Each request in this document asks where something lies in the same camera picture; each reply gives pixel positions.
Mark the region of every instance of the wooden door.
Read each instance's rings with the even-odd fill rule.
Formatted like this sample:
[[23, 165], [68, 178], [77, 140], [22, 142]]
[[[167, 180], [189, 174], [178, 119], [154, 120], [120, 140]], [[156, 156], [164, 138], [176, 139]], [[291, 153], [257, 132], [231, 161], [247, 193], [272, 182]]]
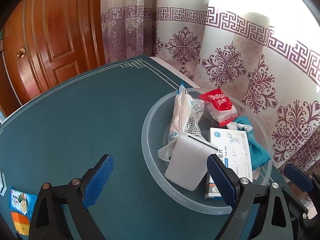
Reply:
[[22, 0], [4, 26], [3, 45], [9, 77], [25, 104], [105, 64], [100, 0]]

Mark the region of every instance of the brass door knob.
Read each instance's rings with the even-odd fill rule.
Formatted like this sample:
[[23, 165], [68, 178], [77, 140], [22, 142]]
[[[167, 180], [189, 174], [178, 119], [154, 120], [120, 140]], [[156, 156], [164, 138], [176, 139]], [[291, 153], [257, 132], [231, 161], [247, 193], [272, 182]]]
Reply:
[[26, 50], [24, 48], [22, 48], [17, 52], [16, 57], [17, 58], [23, 58], [25, 53], [26, 53]]

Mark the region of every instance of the snack package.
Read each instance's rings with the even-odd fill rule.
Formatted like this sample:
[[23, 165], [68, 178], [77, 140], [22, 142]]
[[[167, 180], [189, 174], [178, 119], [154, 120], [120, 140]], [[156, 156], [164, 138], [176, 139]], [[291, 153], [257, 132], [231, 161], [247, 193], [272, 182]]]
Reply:
[[221, 89], [215, 89], [199, 96], [200, 99], [207, 102], [206, 107], [212, 118], [216, 120], [220, 127], [227, 125], [236, 117], [238, 112], [230, 99], [224, 95]]
[[14, 227], [20, 235], [28, 236], [30, 229], [30, 222], [26, 216], [16, 212], [11, 212]]
[[25, 215], [31, 220], [33, 208], [35, 207], [37, 195], [27, 194], [11, 188], [9, 208], [15, 212]]

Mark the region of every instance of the plastic bag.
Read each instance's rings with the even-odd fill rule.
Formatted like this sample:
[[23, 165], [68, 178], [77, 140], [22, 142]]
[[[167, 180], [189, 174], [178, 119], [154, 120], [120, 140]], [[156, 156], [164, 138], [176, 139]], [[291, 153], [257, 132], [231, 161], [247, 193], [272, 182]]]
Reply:
[[12, 187], [10, 190], [9, 208], [21, 215], [27, 216], [31, 220], [36, 200], [37, 195], [23, 193]]
[[219, 122], [220, 127], [227, 125], [236, 117], [238, 112], [230, 99], [221, 89], [215, 89], [199, 96], [206, 104], [212, 118]]
[[200, 99], [193, 99], [188, 94], [187, 89], [181, 84], [174, 100], [168, 144], [158, 150], [158, 156], [161, 160], [170, 161], [176, 139], [185, 132], [204, 140], [198, 125], [203, 111], [204, 102]]
[[183, 134], [191, 113], [192, 97], [188, 94], [186, 88], [181, 84], [174, 100], [173, 116], [170, 123], [168, 143]]

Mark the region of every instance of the blue gripper pad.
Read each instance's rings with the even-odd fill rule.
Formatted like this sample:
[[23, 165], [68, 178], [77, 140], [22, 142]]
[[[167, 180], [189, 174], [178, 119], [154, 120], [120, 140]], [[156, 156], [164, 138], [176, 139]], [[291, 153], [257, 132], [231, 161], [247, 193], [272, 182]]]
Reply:
[[312, 180], [292, 164], [288, 164], [285, 166], [283, 174], [289, 180], [291, 180], [301, 191], [310, 192], [311, 190], [313, 190]]
[[110, 174], [113, 171], [114, 162], [113, 157], [108, 156], [101, 166], [97, 169], [92, 179], [88, 182], [84, 189], [84, 198], [82, 200], [85, 208], [88, 209], [96, 203], [104, 185], [107, 183]]
[[207, 159], [207, 168], [224, 202], [235, 208], [237, 205], [236, 189], [212, 156]]

